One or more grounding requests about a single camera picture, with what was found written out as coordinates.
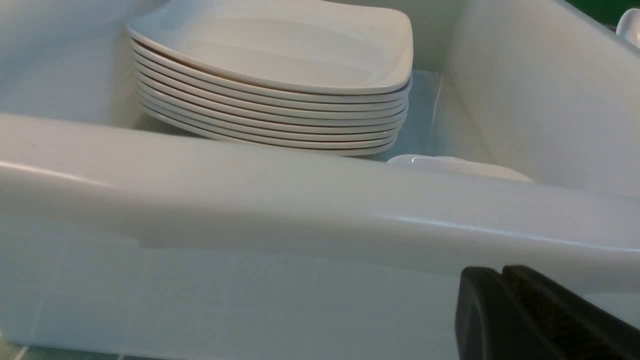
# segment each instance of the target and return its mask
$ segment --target grout line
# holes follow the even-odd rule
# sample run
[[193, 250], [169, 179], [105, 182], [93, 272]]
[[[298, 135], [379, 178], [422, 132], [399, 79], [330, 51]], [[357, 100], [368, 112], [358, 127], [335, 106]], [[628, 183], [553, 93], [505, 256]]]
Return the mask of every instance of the grout line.
[[221, 345], [223, 334], [225, 333], [225, 323], [228, 315], [229, 309], [229, 293], [231, 292], [231, 284], [234, 278], [234, 272], [236, 270], [236, 263], [238, 262], [239, 253], [237, 252], [226, 252], [227, 254], [227, 272], [225, 274], [225, 278], [220, 284], [222, 289], [221, 299], [220, 299], [220, 314], [216, 316], [218, 324], [216, 325], [216, 329], [214, 332], [213, 343], [216, 347]]
[[145, 285], [145, 279], [148, 275], [148, 268], [150, 263], [151, 254], [148, 250], [142, 250], [142, 264], [140, 265], [140, 273], [138, 274], [138, 287], [136, 288], [136, 294], [131, 299], [129, 305], [129, 314], [127, 316], [127, 321], [124, 329], [124, 341], [122, 344], [122, 348], [120, 349], [120, 354], [118, 355], [118, 360], [122, 360], [125, 357], [127, 351], [129, 351], [129, 337], [131, 336], [131, 327], [133, 327], [133, 319], [136, 316], [136, 311], [140, 310], [142, 305], [142, 289]]
[[45, 287], [42, 296], [40, 297], [40, 302], [38, 303], [38, 307], [36, 307], [36, 311], [33, 315], [33, 322], [31, 322], [31, 331], [29, 332], [29, 341], [33, 341], [33, 338], [36, 334], [36, 330], [38, 329], [38, 325], [40, 324], [40, 315], [42, 314], [42, 309], [44, 308], [44, 304], [47, 302], [49, 298], [49, 294], [53, 291], [58, 282], [58, 277], [60, 276], [60, 268], [62, 267], [62, 263], [64, 262], [65, 256], [67, 255], [67, 250], [69, 248], [69, 243], [71, 240], [65, 239], [64, 245], [62, 245], [62, 250], [60, 251], [60, 256], [56, 262], [56, 265], [53, 269], [53, 274], [51, 276], [51, 280]]
[[22, 349], [20, 349], [20, 351], [18, 352], [18, 354], [13, 358], [13, 360], [20, 360], [22, 359], [22, 357], [24, 356], [24, 354], [27, 353], [27, 351], [29, 350], [29, 347], [22, 347]]
[[314, 269], [313, 269], [313, 272], [311, 273], [311, 279], [309, 280], [309, 289], [307, 290], [308, 291], [307, 301], [306, 301], [307, 310], [303, 312], [304, 316], [307, 317], [305, 319], [305, 336], [304, 336], [305, 350], [302, 356], [303, 360], [308, 360], [312, 358], [311, 341], [314, 338], [312, 334], [312, 329], [314, 328], [312, 319], [316, 314], [315, 298], [316, 298], [316, 292], [317, 292], [317, 278], [318, 278], [321, 260], [319, 258], [316, 258], [313, 260], [313, 262], [314, 262], [314, 265], [313, 265]]

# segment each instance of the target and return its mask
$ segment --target white spoon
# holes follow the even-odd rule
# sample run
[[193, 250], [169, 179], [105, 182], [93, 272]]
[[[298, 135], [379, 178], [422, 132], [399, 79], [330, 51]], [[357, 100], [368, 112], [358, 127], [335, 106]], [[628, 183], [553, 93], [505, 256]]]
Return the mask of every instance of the white spoon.
[[640, 47], [640, 9], [629, 9], [622, 14], [616, 28], [616, 34]]

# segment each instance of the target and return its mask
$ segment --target plate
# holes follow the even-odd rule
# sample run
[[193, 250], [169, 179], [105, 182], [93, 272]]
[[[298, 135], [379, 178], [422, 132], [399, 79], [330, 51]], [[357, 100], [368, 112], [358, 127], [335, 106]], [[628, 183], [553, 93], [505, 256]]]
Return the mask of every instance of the plate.
[[213, 102], [213, 101], [204, 99], [202, 97], [197, 97], [191, 94], [187, 94], [186, 92], [177, 90], [170, 86], [166, 86], [153, 79], [150, 79], [149, 77], [143, 74], [137, 74], [137, 76], [138, 76], [138, 87], [143, 91], [146, 91], [153, 95], [155, 95], [153, 90], [156, 90], [156, 91], [163, 92], [167, 95], [170, 95], [172, 97], [181, 99], [183, 101], [200, 105], [204, 108], [209, 108], [212, 110], [217, 110], [220, 112], [225, 112], [225, 113], [229, 113], [229, 114], [233, 114], [241, 117], [247, 117], [249, 119], [257, 119], [257, 120], [271, 121], [271, 122], [282, 122], [284, 124], [309, 125], [309, 126], [379, 125], [379, 124], [386, 124], [389, 122], [403, 119], [403, 116], [406, 115], [404, 113], [404, 110], [407, 109], [407, 108], [400, 109], [398, 110], [400, 112], [395, 115], [391, 115], [388, 117], [378, 117], [373, 119], [331, 120], [331, 119], [308, 119], [303, 117], [288, 117], [284, 115], [262, 113], [258, 111], [241, 109], [241, 108], [236, 108], [236, 107], [225, 105], [225, 104], [220, 104], [218, 102]]
[[[185, 123], [185, 122], [181, 122], [178, 120], [175, 120], [171, 117], [168, 117], [166, 115], [163, 115], [153, 109], [147, 108], [146, 106], [143, 106], [143, 111], [148, 113], [150, 116], [163, 121], [169, 125], [173, 125], [175, 127], [179, 127], [183, 130], [189, 131], [191, 133], [194, 134], [198, 134], [204, 137], [208, 137], [208, 138], [212, 138], [215, 140], [227, 140], [227, 141], [233, 141], [233, 142], [243, 142], [243, 143], [251, 143], [251, 144], [255, 144], [255, 145], [271, 145], [268, 143], [264, 143], [264, 142], [258, 142], [258, 141], [250, 141], [245, 139], [244, 137], [234, 137], [234, 136], [229, 136], [229, 135], [223, 135], [221, 133], [215, 133], [212, 131], [207, 131], [204, 130], [200, 127], [197, 126], [193, 126], [191, 124]], [[370, 154], [377, 154], [378, 152], [383, 152], [385, 150], [389, 150], [396, 142], [396, 137], [392, 136], [390, 138], [390, 141], [388, 143], [385, 143], [381, 146], [375, 146], [375, 147], [367, 147], [367, 148], [362, 148], [362, 149], [315, 149], [315, 148], [297, 148], [297, 147], [288, 147], [288, 149], [294, 149], [294, 150], [309, 150], [309, 151], [316, 151], [316, 152], [323, 152], [325, 154], [332, 154], [332, 155], [338, 155], [338, 156], [361, 156], [361, 155], [370, 155]]]
[[185, 117], [188, 119], [192, 119], [195, 122], [202, 123], [196, 126], [206, 130], [215, 131], [214, 129], [209, 128], [209, 126], [214, 126], [214, 127], [222, 127], [224, 129], [229, 129], [229, 130], [240, 131], [242, 133], [268, 136], [272, 138], [280, 138], [280, 139], [287, 139], [287, 140], [301, 140], [301, 141], [311, 141], [311, 142], [350, 142], [350, 141], [361, 141], [361, 140], [377, 140], [377, 139], [388, 138], [390, 136], [395, 136], [399, 130], [399, 129], [394, 129], [392, 131], [379, 131], [376, 133], [343, 134], [343, 135], [288, 133], [286, 131], [261, 129], [259, 127], [245, 126], [245, 125], [236, 124], [234, 122], [227, 122], [223, 120], [212, 119], [210, 117], [206, 117], [204, 115], [194, 113], [189, 110], [178, 108], [176, 106], [171, 106], [170, 104], [166, 104], [168, 105], [168, 107], [165, 108], [164, 106], [162, 106], [161, 102], [154, 102], [144, 98], [141, 99], [140, 103], [142, 103], [142, 105], [154, 111], [157, 111], [169, 117], [173, 117], [179, 121], [183, 121], [183, 119], [180, 117]]
[[376, 95], [322, 95], [322, 94], [308, 94], [303, 92], [289, 92], [286, 90], [278, 90], [274, 88], [264, 88], [252, 84], [239, 83], [234, 80], [221, 78], [214, 74], [204, 72], [202, 70], [187, 66], [181, 63], [179, 60], [166, 57], [165, 54], [157, 54], [150, 50], [148, 47], [137, 43], [135, 40], [131, 41], [131, 47], [135, 53], [144, 56], [156, 63], [162, 64], [165, 67], [176, 70], [183, 74], [198, 78], [208, 83], [224, 86], [227, 88], [235, 89], [238, 91], [248, 92], [251, 94], [259, 94], [268, 97], [274, 97], [277, 99], [288, 99], [293, 101], [307, 101], [307, 102], [319, 102], [319, 103], [337, 103], [337, 104], [365, 104], [373, 102], [387, 102], [398, 100], [406, 97], [413, 85], [413, 79], [409, 77], [409, 81], [401, 89], [390, 92], [387, 94]]
[[360, 133], [375, 133], [378, 131], [391, 131], [399, 129], [406, 118], [406, 110], [399, 120], [389, 122], [388, 124], [370, 125], [370, 126], [304, 126], [304, 125], [292, 125], [281, 124], [279, 122], [268, 122], [262, 120], [249, 119], [246, 117], [238, 117], [228, 113], [222, 113], [220, 111], [204, 108], [190, 102], [182, 101], [178, 98], [164, 94], [157, 90], [151, 89], [150, 92], [144, 90], [138, 91], [139, 95], [154, 104], [159, 105], [165, 109], [172, 110], [176, 113], [182, 113], [182, 111], [188, 111], [190, 113], [198, 113], [205, 116], [207, 119], [219, 119], [227, 122], [233, 122], [236, 124], [261, 127], [263, 129], [287, 131], [289, 133], [308, 133], [308, 134], [360, 134]]
[[413, 63], [405, 14], [321, 0], [170, 1], [128, 29], [155, 51], [212, 74], [296, 92], [393, 92]]
[[253, 111], [260, 111], [263, 113], [270, 113], [276, 115], [285, 115], [291, 117], [305, 117], [310, 119], [328, 119], [328, 120], [346, 120], [346, 119], [370, 119], [374, 117], [385, 117], [399, 113], [405, 106], [408, 99], [398, 104], [396, 107], [384, 110], [374, 111], [316, 111], [316, 110], [300, 110], [281, 108], [279, 106], [272, 106], [267, 104], [258, 104], [257, 102], [244, 101], [233, 97], [228, 97], [214, 92], [210, 92], [195, 86], [191, 86], [187, 83], [183, 83], [176, 79], [162, 75], [157, 71], [154, 71], [140, 63], [136, 63], [136, 70], [144, 76], [156, 80], [162, 84], [168, 85], [177, 90], [186, 92], [187, 94], [195, 95], [203, 99], [225, 104], [229, 106], [235, 106], [236, 108], [242, 108]]
[[145, 66], [146, 68], [154, 70], [170, 78], [179, 80], [183, 83], [187, 83], [189, 85], [193, 85], [195, 87], [208, 90], [210, 92], [214, 92], [217, 94], [226, 95], [228, 97], [235, 97], [236, 99], [257, 102], [259, 104], [279, 106], [281, 108], [317, 110], [317, 111], [373, 111], [373, 110], [391, 109], [406, 101], [406, 96], [393, 101], [370, 102], [365, 104], [336, 104], [336, 103], [332, 104], [332, 103], [325, 103], [325, 102], [308, 102], [308, 101], [279, 99], [277, 97], [263, 96], [258, 94], [252, 94], [250, 92], [234, 90], [232, 88], [227, 88], [224, 86], [216, 85], [211, 82], [203, 81], [201, 79], [194, 78], [193, 76], [185, 75], [182, 72], [174, 71], [164, 65], [160, 65], [154, 61], [151, 61], [146, 57], [135, 52], [133, 53], [133, 58], [137, 63]]

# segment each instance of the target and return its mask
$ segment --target white container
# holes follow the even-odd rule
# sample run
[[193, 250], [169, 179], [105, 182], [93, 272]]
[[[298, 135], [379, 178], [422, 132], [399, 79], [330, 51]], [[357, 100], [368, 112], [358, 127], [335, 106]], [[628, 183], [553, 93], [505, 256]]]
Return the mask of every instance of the white container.
[[[0, 5], [3, 337], [455, 359], [461, 269], [514, 263], [640, 325], [640, 50], [563, 1], [376, 1], [412, 18], [410, 114], [338, 158], [159, 134], [188, 135], [141, 114], [124, 29], [161, 3]], [[399, 154], [535, 183], [366, 161]]]

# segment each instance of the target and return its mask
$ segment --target green tile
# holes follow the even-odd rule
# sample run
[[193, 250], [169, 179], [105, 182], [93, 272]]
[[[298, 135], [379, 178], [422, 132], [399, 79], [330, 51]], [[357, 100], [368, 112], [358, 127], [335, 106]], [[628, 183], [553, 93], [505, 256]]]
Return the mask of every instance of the green tile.
[[0, 360], [13, 360], [22, 346], [14, 345], [0, 338]]
[[29, 348], [22, 360], [116, 360], [117, 355], [96, 352], [59, 350], [56, 348]]

